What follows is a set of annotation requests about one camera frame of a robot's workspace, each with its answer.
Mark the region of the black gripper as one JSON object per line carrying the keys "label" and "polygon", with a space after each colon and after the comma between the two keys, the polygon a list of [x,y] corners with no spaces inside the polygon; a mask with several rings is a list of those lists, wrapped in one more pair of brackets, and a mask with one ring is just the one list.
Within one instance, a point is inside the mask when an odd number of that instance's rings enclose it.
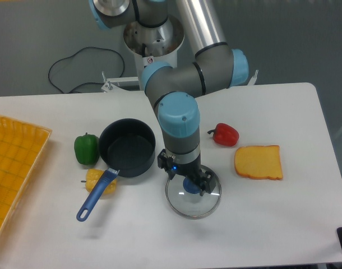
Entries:
{"label": "black gripper", "polygon": [[175,175],[188,179],[195,188],[200,188],[200,196],[205,193],[211,194],[216,187],[216,174],[208,167],[201,165],[201,155],[192,162],[179,164],[176,157],[167,156],[163,149],[157,157],[158,167],[168,173],[168,178],[173,179]]}

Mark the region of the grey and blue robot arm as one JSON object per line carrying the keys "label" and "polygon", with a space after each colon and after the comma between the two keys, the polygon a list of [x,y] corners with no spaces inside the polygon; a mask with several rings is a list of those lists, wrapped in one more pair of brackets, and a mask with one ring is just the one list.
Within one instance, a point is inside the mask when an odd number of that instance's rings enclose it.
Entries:
{"label": "grey and blue robot arm", "polygon": [[158,119],[164,150],[158,167],[182,175],[197,193],[211,193],[215,174],[201,166],[200,112],[196,98],[244,83],[248,61],[226,41],[212,1],[177,1],[183,35],[176,36],[167,1],[90,1],[102,29],[124,25],[124,42],[154,61],[138,74]]}

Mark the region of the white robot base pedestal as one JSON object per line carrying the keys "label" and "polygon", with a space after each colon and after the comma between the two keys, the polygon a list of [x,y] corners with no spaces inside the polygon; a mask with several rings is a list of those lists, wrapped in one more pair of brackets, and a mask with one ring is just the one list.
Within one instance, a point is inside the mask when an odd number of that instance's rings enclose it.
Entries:
{"label": "white robot base pedestal", "polygon": [[124,42],[135,59],[138,80],[144,68],[154,62],[162,61],[172,67],[178,65],[178,50],[184,41],[184,29],[174,16],[155,28],[147,28],[132,22],[124,28]]}

